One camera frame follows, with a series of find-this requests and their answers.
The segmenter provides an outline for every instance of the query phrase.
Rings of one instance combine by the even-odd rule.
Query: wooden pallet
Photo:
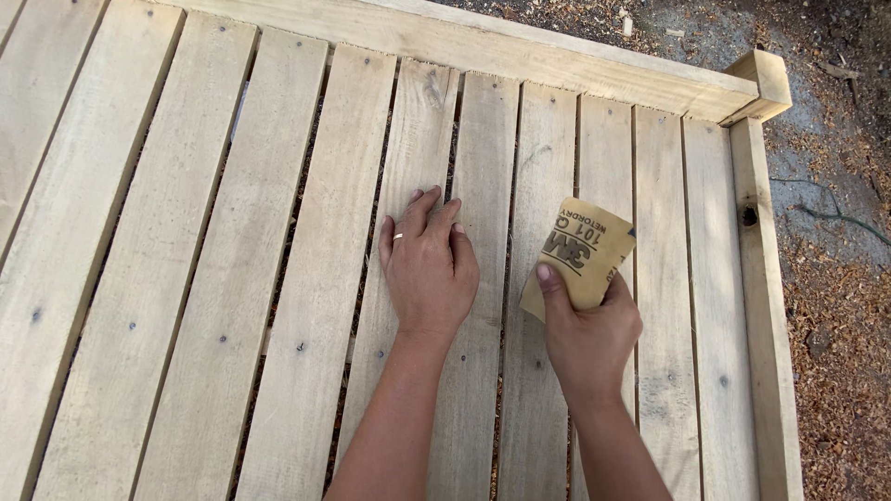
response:
[[[420,0],[171,3],[0,0],[0,499],[321,497],[395,332],[380,222],[433,184],[481,280],[429,498],[485,499],[494,468],[501,499],[587,497],[518,308],[572,194],[637,227],[623,393],[675,499],[803,497],[782,59],[716,73]]]

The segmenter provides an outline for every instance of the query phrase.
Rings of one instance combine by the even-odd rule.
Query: sandpaper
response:
[[[560,205],[535,265],[546,263],[556,269],[566,282],[572,307],[590,311],[601,304],[609,282],[636,243],[633,224],[592,203],[568,197]],[[535,267],[519,306],[544,322],[544,297]]]

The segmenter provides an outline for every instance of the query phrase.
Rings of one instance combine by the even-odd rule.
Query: wooden plank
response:
[[[797,501],[804,489],[795,388],[761,122],[738,122],[730,140],[761,498]]]
[[[107,4],[30,0],[0,57],[0,269]]]
[[[458,70],[410,58],[403,58],[399,67],[374,242],[365,277],[347,401],[340,421],[338,465],[372,399],[399,326],[380,268],[380,228],[387,215],[400,219],[408,195],[415,188],[446,186],[459,77]]]
[[[152,139],[157,141],[159,149],[157,152],[152,152],[153,155],[149,159],[143,157],[140,168],[147,160],[158,164],[171,162],[177,168],[204,170],[207,175],[213,176],[214,179],[209,186],[206,182],[202,182],[192,188],[190,195],[185,193],[175,195],[177,197],[200,198],[200,209],[195,210],[192,218],[206,220],[207,210],[210,210],[211,207],[217,208],[218,216],[220,213],[232,216],[233,205],[229,201],[218,199],[214,202],[208,198],[208,195],[214,192],[217,172],[221,162],[225,160],[234,113],[241,100],[241,91],[244,88],[244,79],[256,40],[257,27],[202,12],[191,13],[185,23],[183,40],[176,52],[158,114],[152,123],[151,135],[149,135],[146,144],[146,153],[150,152],[149,146]],[[235,176],[238,178],[239,168],[237,165],[235,171]],[[216,221],[219,218],[227,220],[226,216],[214,219]],[[196,236],[200,236],[201,233],[203,232],[198,231]],[[214,245],[217,241],[211,240],[210,236],[208,235],[204,241],[204,250],[210,254],[210,258],[203,259],[202,262],[212,260],[214,252],[217,251],[217,246]],[[200,249],[191,248],[191,251],[200,251]],[[197,256],[188,258],[190,269],[194,266],[196,258]],[[191,298],[188,303],[188,312],[200,308],[198,305],[201,305],[201,300],[205,299],[201,295],[204,290],[200,288],[204,283],[198,283],[200,277],[203,275],[196,275],[192,291],[186,292],[186,295]],[[221,294],[226,292],[224,286],[220,284],[217,284],[217,291]],[[217,304],[214,306],[220,308],[223,305],[228,306],[225,300],[217,300]],[[215,314],[215,319],[224,316],[219,310],[211,311]],[[146,355],[151,354],[152,362],[158,365],[157,368],[151,368],[152,371],[158,371],[157,373],[147,374],[159,374],[166,380],[162,379],[161,381],[163,392],[160,401],[156,399],[157,393],[154,391],[151,393],[151,402],[158,402],[155,404],[157,415],[148,430],[151,434],[150,437],[147,437],[148,445],[143,446],[145,458],[140,466],[141,472],[137,470],[139,473],[137,474],[138,484],[135,486],[136,499],[174,497],[194,499],[209,496],[209,493],[217,493],[218,497],[222,497],[222,493],[228,490],[228,481],[231,476],[231,464],[230,470],[221,474],[219,470],[223,468],[213,469],[206,467],[206,463],[201,462],[203,459],[201,453],[212,446],[208,444],[210,439],[207,435],[202,435],[193,428],[196,423],[204,423],[199,421],[199,411],[193,409],[198,406],[209,408],[212,403],[216,404],[216,401],[213,399],[214,395],[209,392],[209,385],[202,387],[204,393],[200,396],[192,394],[189,399],[182,398],[184,386],[188,388],[189,383],[199,383],[198,381],[184,382],[186,371],[183,367],[183,357],[189,358],[185,362],[189,367],[199,367],[203,366],[200,365],[201,362],[207,362],[211,356],[207,354],[207,349],[200,354],[189,350],[189,341],[193,336],[190,320],[193,320],[193,315],[181,313],[181,302],[177,303],[176,312],[183,315],[181,333],[178,337],[174,337],[177,356],[169,358],[169,352],[173,348],[171,338],[168,331],[160,329],[158,334],[159,337],[163,335],[163,339],[157,340],[158,344],[152,346],[151,351],[146,353]],[[226,319],[229,321],[229,326],[235,323],[231,318],[227,317]],[[152,320],[150,318],[146,318],[146,320],[159,321],[156,316]],[[139,320],[135,322],[135,330],[138,330],[140,328]],[[174,324],[172,330],[175,336],[178,326],[176,324],[179,322]],[[218,327],[218,324],[208,320],[205,323],[205,328],[208,329],[205,333],[208,337],[224,335],[218,330],[210,330],[212,327]],[[170,360],[170,366],[167,374],[164,375],[167,360]],[[196,379],[198,377],[194,374],[189,375]],[[186,413],[189,417],[182,418],[182,415]]]
[[[683,120],[702,488],[706,500],[758,499],[745,305],[730,130]]]
[[[140,16],[175,22],[181,13],[132,6],[122,21],[131,29]],[[195,12],[185,23],[71,367],[37,498],[129,497],[134,485],[253,46],[253,27],[222,21]]]
[[[590,201],[617,216],[634,221],[631,159],[631,106],[590,95],[579,98],[578,112],[578,198]],[[634,259],[627,259],[619,272],[634,295]],[[625,365],[622,401],[632,420],[637,406],[634,353]],[[582,457],[573,430],[571,498],[588,499]]]
[[[567,407],[544,346],[544,324],[519,307],[575,177],[576,95],[523,84],[514,188],[511,281],[504,325],[498,495],[566,496]]]
[[[0,274],[0,492],[28,498],[182,12],[115,0]]]
[[[15,28],[15,21],[19,19],[24,6],[24,0],[0,0],[0,54],[3,54],[6,42]]]
[[[681,121],[634,107],[637,343],[641,436],[675,499],[696,499],[699,433],[687,225],[684,221]]]
[[[239,499],[322,495],[395,71],[393,55],[334,52]]]
[[[586,92],[718,121],[754,82],[423,0],[168,0],[261,26],[406,55],[461,71]]]
[[[479,288],[439,379],[427,499],[487,499],[501,350],[519,82],[468,73],[452,196],[479,263]]]
[[[780,56],[753,49],[727,67],[724,73],[756,82],[759,97],[721,120],[722,126],[732,125],[746,117],[764,122],[792,107],[786,62]]]

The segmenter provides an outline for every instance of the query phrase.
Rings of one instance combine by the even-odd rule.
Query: dirt ground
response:
[[[439,2],[710,70],[753,47],[785,58],[795,106],[764,124],[770,173],[827,186],[772,182],[805,496],[891,498],[891,245],[805,210],[834,212],[834,196],[843,214],[891,234],[891,2]]]

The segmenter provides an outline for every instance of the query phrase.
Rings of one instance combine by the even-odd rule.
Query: nail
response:
[[[544,282],[551,278],[551,267],[547,265],[538,265],[535,267],[535,274],[538,275],[539,282]]]

